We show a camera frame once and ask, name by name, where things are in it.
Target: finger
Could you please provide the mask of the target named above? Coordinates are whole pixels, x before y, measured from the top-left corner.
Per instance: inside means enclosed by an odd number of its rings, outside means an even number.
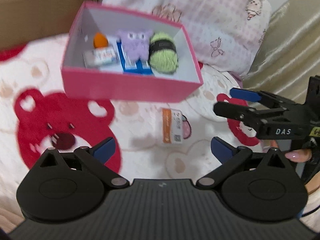
[[[278,145],[278,143],[277,143],[275,140],[270,140],[270,146],[271,146],[271,147],[279,148],[279,145]]]
[[[310,160],[311,155],[312,153],[310,149],[302,149],[288,152],[285,154],[285,157],[295,163],[304,163]]]

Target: yellow sticker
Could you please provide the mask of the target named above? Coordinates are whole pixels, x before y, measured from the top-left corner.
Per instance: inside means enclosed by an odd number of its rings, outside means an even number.
[[[309,136],[320,137],[320,127],[314,127]]]

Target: ridged black panel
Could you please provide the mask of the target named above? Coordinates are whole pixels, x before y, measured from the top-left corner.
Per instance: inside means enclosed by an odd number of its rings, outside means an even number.
[[[212,191],[190,180],[136,179],[111,191],[103,204],[77,221],[47,225],[27,220],[13,240],[310,240],[298,220],[259,224],[227,210]]]

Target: orange makeup sponge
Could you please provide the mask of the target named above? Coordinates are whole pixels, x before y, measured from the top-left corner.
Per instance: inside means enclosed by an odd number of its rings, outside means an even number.
[[[95,49],[108,47],[108,45],[108,39],[102,33],[96,33],[93,38],[93,46],[95,47]]]

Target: open storage box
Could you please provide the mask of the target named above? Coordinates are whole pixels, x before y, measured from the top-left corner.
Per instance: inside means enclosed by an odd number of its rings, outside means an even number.
[[[179,67],[174,74],[124,73],[121,63],[100,69],[86,68],[82,53],[94,49],[95,33],[103,33],[116,53],[118,30],[132,32],[147,29],[165,32],[173,39]],[[184,100],[203,84],[188,34],[182,24],[123,8],[84,2],[70,30],[62,78],[68,97],[89,100],[115,99],[175,103]]]

